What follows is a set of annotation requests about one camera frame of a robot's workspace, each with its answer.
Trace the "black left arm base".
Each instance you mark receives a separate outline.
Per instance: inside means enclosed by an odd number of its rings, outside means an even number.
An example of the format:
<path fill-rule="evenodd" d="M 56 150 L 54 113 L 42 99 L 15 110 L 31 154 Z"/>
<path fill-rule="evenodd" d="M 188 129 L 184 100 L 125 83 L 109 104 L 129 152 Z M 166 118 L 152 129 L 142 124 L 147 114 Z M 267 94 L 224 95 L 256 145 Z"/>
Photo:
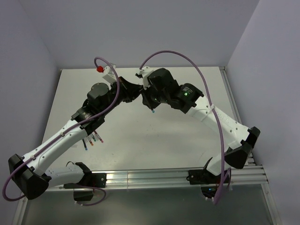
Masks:
<path fill-rule="evenodd" d="M 106 198 L 106 191 L 104 190 L 107 181 L 106 173 L 91 173 L 88 177 L 83 178 L 79 183 L 64 184 L 64 189 L 73 189 L 73 199 L 77 204 L 83 206 L 93 206 L 101 203 Z M 102 197 L 96 201 L 91 202 L 92 198 L 96 196 L 96 191 L 102 193 Z"/>

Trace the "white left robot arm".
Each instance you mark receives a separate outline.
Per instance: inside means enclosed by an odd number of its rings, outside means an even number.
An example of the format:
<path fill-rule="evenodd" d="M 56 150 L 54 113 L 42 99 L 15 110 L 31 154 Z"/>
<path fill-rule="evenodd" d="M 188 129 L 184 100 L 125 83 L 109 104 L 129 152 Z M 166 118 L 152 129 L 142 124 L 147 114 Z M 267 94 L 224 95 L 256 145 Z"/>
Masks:
<path fill-rule="evenodd" d="M 14 154 L 8 160 L 12 180 L 29 200 L 41 196 L 54 180 L 46 170 L 64 152 L 100 127 L 105 116 L 121 102 L 132 102 L 143 90 L 142 85 L 133 84 L 123 77 L 111 85 L 96 83 L 87 93 L 81 108 L 71 119 L 39 147 L 24 156 Z"/>

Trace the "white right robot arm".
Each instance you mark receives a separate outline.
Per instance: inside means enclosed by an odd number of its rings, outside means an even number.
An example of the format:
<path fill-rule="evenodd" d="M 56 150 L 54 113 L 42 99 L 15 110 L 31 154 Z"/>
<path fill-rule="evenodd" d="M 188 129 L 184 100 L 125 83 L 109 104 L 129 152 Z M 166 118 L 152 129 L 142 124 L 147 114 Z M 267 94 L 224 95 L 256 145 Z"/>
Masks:
<path fill-rule="evenodd" d="M 194 85 L 179 85 L 165 68 L 154 70 L 144 67 L 136 76 L 142 79 L 142 102 L 149 109 L 154 110 L 160 104 L 168 104 L 222 135 L 221 153 L 205 165 L 205 181 L 212 183 L 229 168 L 244 167 L 260 135 L 258 128 L 248 128 L 232 119 L 211 104 L 207 96 Z"/>

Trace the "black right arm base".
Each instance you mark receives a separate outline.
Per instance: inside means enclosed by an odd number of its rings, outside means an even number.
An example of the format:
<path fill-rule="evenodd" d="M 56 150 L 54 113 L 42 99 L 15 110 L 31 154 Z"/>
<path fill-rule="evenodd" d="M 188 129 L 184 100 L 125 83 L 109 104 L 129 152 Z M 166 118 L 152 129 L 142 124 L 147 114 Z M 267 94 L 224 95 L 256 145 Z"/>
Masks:
<path fill-rule="evenodd" d="M 186 180 L 190 185 L 201 185 L 201 192 L 204 197 L 214 200 L 218 187 L 221 185 L 221 174 L 216 176 L 206 169 L 189 170 Z"/>

